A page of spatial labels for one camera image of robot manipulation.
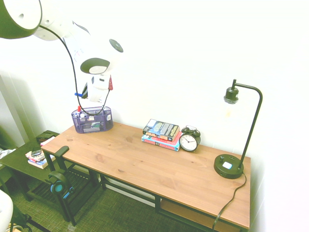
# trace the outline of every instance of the lamp switch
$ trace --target lamp switch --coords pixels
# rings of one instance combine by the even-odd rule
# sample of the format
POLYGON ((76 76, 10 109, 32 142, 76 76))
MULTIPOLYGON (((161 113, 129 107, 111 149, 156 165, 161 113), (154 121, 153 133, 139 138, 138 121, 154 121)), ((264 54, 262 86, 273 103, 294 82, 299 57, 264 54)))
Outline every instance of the lamp switch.
POLYGON ((227 168, 227 169, 231 169, 232 168, 232 164, 230 164, 228 162, 224 162, 224 164, 222 166, 227 168))

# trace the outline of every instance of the phone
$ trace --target phone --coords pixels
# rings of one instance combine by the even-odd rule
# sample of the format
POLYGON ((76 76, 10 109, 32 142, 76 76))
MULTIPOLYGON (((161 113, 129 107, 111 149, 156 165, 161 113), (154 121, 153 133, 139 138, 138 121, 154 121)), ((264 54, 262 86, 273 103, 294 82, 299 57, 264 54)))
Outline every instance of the phone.
POLYGON ((35 146, 32 149, 31 156, 37 156, 41 154, 41 146, 35 146))

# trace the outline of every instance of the black desk lamp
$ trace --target black desk lamp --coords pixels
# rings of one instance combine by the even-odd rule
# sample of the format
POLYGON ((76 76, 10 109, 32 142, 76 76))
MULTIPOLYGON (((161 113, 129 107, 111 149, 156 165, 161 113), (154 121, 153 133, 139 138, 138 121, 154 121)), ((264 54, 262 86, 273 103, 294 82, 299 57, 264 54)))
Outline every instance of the black desk lamp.
POLYGON ((226 94, 224 96, 224 100, 225 102, 229 103, 229 104, 235 104, 238 101, 238 89, 235 88, 235 86, 239 86, 239 87, 244 87, 244 88, 249 88, 249 89, 254 89, 255 91, 258 92, 258 94, 260 95, 260 100, 259 103, 257 105, 257 109, 254 115, 254 119, 251 125, 251 129, 249 132, 249 136, 247 139, 247 143, 245 145, 245 149, 243 150, 242 156, 241 156, 241 160, 239 160, 237 157, 232 156, 232 155, 228 155, 228 154, 223 154, 223 155, 219 155, 216 157, 215 161, 214 161, 214 169, 216 170, 216 172, 224 177, 224 178, 228 178, 228 179, 236 179, 238 177, 241 176, 241 174, 243 173, 243 159, 246 156, 246 151, 249 145, 249 141, 254 129, 254 125, 257 119, 257 115, 259 114, 260 108, 261 108, 261 104, 262 104, 262 100, 263 100, 263 95, 262 92, 253 86, 248 86, 248 85, 243 85, 243 84, 239 84, 236 83, 236 79, 234 79, 233 81, 233 85, 232 87, 228 88, 226 90, 226 94))

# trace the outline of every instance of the black alarm clock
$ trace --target black alarm clock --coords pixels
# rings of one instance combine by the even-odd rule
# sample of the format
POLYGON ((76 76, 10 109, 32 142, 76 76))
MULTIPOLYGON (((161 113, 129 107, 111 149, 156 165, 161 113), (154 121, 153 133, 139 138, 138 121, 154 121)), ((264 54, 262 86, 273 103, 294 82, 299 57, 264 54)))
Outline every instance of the black alarm clock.
POLYGON ((185 151, 194 151, 201 142, 201 133, 191 126, 186 126, 182 129, 182 135, 179 139, 179 144, 185 151))

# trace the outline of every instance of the wooden desk top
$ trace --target wooden desk top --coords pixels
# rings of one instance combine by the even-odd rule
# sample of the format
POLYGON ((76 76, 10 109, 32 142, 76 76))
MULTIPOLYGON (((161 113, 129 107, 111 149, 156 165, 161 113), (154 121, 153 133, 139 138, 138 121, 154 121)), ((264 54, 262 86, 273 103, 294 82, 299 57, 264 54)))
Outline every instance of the wooden desk top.
MULTIPOLYGON (((232 153, 202 145, 192 153, 176 152, 143 143, 141 137, 142 129, 116 122, 109 131, 88 134, 78 134, 72 126, 42 148, 55 153, 67 145, 67 160, 213 216, 245 181, 243 175, 225 179, 214 170, 218 155, 232 153)), ((251 159, 245 157, 243 164, 247 183, 221 218, 248 229, 251 159)))

